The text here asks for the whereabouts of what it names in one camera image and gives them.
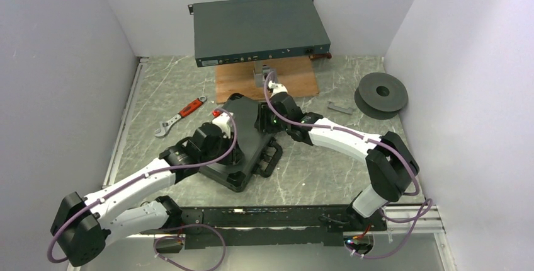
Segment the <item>black poker set case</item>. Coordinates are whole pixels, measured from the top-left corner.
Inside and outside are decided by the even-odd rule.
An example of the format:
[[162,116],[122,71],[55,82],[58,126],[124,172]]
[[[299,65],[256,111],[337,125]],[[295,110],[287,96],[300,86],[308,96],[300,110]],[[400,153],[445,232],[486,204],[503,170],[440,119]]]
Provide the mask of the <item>black poker set case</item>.
[[234,192],[242,192],[253,175],[268,178],[282,157],[283,149],[273,134],[258,131],[254,124],[259,102],[234,93],[222,105],[232,113],[237,124],[236,146],[243,152],[242,159],[233,165],[220,163],[200,168],[200,173]]

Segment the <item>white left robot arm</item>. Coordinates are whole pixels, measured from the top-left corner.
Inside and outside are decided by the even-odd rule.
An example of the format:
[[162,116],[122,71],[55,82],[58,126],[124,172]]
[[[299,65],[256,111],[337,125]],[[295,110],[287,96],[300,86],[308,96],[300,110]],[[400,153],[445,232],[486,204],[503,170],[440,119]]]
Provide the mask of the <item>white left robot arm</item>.
[[79,267],[127,236],[153,229],[179,230],[184,224],[183,210],[170,196],[134,205],[197,174],[202,167],[237,163],[242,156],[241,135],[234,120],[222,114],[119,182],[85,196],[77,192],[65,196],[50,229],[48,260]]

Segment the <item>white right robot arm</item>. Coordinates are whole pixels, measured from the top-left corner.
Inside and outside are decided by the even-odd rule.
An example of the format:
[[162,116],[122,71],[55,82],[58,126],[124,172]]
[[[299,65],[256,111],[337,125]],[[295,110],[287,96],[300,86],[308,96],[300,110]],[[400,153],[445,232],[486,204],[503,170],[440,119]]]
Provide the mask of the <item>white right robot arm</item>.
[[396,133],[367,134],[338,125],[320,114],[304,113],[285,90],[265,90],[264,97],[265,102],[258,110],[258,130],[284,131],[295,142],[332,149],[366,164],[370,184],[346,210],[351,228],[364,229],[384,205],[420,192],[416,178],[419,167]]

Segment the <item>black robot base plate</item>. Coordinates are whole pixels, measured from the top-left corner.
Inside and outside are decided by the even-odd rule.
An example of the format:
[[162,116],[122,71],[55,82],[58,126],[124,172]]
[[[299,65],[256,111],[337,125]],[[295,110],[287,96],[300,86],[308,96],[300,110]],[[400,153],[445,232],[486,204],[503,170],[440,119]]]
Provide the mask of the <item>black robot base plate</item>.
[[343,246],[344,238],[387,230],[378,212],[366,221],[350,218],[345,204],[244,207],[183,207],[181,225],[187,250],[218,246],[216,229],[228,246]]

